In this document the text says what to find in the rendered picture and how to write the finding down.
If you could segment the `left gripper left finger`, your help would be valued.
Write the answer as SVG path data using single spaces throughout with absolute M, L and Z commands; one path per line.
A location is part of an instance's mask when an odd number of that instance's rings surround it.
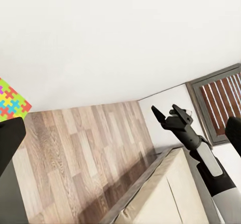
M 26 128 L 22 117 L 0 122 L 0 177 L 25 136 Z

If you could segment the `jigsaw puzzle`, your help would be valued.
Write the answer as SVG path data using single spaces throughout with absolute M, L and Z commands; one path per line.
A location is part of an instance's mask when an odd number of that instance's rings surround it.
M 0 78 L 0 122 L 24 117 L 30 111 L 31 105 Z

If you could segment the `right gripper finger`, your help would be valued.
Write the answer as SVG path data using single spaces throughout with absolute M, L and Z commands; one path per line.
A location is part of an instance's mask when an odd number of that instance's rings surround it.
M 183 109 L 179 108 L 177 105 L 172 105 L 173 110 L 175 113 L 179 116 L 179 119 L 183 124 L 188 124 L 190 122 L 191 116 L 189 116 L 186 112 L 183 111 Z
M 155 117 L 157 118 L 158 122 L 161 124 L 161 126 L 167 126 L 164 122 L 166 121 L 165 116 L 158 111 L 154 106 L 151 107 L 152 112 L 154 113 Z

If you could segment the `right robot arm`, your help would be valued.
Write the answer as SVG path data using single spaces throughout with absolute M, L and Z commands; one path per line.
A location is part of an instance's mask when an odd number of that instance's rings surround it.
M 192 111 L 172 105 L 170 117 L 154 106 L 152 112 L 164 130 L 170 130 L 190 151 L 192 158 L 199 161 L 196 168 L 202 177 L 225 224 L 241 224 L 241 192 L 226 172 L 219 159 L 214 156 L 211 144 L 192 129 Z

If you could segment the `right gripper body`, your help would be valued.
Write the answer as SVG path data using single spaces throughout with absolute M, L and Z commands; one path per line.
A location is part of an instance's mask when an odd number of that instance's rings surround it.
M 164 123 L 167 126 L 162 126 L 162 128 L 172 131 L 181 143 L 186 144 L 194 140 L 196 133 L 191 127 L 193 119 L 187 125 L 183 124 L 177 116 L 167 117 L 165 120 Z

